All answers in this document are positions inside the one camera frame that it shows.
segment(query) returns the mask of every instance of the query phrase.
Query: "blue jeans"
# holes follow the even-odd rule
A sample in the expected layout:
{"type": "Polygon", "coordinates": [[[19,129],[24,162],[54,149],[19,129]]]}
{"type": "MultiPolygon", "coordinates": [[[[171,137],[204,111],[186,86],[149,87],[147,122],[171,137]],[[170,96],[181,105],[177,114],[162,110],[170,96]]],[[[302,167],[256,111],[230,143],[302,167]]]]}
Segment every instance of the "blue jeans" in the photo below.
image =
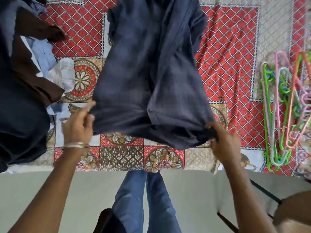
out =
{"type": "Polygon", "coordinates": [[[127,233],[142,233],[144,210],[142,197],[147,189],[149,205],[148,233],[181,233],[176,211],[161,174],[144,170],[128,171],[117,194],[112,210],[127,233]]]}

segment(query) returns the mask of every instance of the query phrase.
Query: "pile of hangers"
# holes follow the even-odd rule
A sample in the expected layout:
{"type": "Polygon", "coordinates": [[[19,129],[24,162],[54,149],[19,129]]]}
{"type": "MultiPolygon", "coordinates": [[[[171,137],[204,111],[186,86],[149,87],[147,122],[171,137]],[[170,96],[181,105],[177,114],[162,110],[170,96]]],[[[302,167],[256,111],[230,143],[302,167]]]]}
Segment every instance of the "pile of hangers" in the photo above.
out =
{"type": "Polygon", "coordinates": [[[263,111],[265,156],[267,167],[280,168],[289,163],[293,150],[311,119],[311,52],[301,50],[295,56],[294,67],[283,51],[275,54],[274,63],[263,62],[263,111]]]}

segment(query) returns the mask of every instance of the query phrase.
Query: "white flower motif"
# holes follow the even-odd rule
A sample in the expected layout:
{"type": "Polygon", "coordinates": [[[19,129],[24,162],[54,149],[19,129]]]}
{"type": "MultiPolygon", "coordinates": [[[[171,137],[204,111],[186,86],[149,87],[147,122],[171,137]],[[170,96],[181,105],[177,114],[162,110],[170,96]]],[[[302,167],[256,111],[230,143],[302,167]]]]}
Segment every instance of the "white flower motif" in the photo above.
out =
{"type": "Polygon", "coordinates": [[[89,89],[90,76],[86,74],[85,71],[77,71],[75,78],[75,90],[81,93],[85,89],[89,89]]]}

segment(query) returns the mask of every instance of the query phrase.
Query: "gray floor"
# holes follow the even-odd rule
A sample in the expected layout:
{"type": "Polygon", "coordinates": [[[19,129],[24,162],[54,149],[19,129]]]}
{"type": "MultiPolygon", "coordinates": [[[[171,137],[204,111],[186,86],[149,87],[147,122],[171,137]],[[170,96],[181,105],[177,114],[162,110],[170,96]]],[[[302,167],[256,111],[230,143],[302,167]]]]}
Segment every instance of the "gray floor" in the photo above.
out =
{"type": "MultiPolygon", "coordinates": [[[[162,171],[167,190],[183,232],[230,233],[216,215],[217,209],[236,223],[232,195],[223,171],[216,176],[204,171],[162,171]]],[[[0,175],[0,233],[7,232],[32,200],[49,173],[0,175]]],[[[126,172],[78,172],[73,178],[60,231],[93,232],[99,213],[111,207],[126,172]]],[[[285,198],[311,190],[311,184],[297,178],[249,172],[251,179],[285,198]]],[[[258,200],[273,214],[276,204],[258,192],[258,200]]],[[[144,205],[144,232],[148,228],[148,205],[144,205]]]]}

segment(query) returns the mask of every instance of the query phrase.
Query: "circular floral pattern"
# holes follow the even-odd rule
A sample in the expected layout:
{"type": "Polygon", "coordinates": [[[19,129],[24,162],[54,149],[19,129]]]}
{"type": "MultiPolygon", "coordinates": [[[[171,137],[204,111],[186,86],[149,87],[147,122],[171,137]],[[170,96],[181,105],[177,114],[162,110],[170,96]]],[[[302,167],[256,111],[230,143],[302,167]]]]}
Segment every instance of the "circular floral pattern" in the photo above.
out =
{"type": "Polygon", "coordinates": [[[145,168],[148,172],[157,172],[160,169],[182,169],[180,157],[169,148],[159,148],[151,152],[146,159],[145,168]]]}
{"type": "Polygon", "coordinates": [[[75,87],[71,92],[65,93],[65,97],[76,102],[86,101],[93,96],[99,69],[92,62],[79,60],[75,62],[75,72],[75,87]]]}
{"type": "Polygon", "coordinates": [[[106,134],[105,137],[116,145],[127,145],[137,140],[137,137],[131,137],[120,132],[106,134]]]}
{"type": "Polygon", "coordinates": [[[214,117],[216,120],[220,121],[220,124],[224,126],[224,128],[227,128],[227,121],[224,116],[224,114],[219,110],[211,106],[214,117]]]}

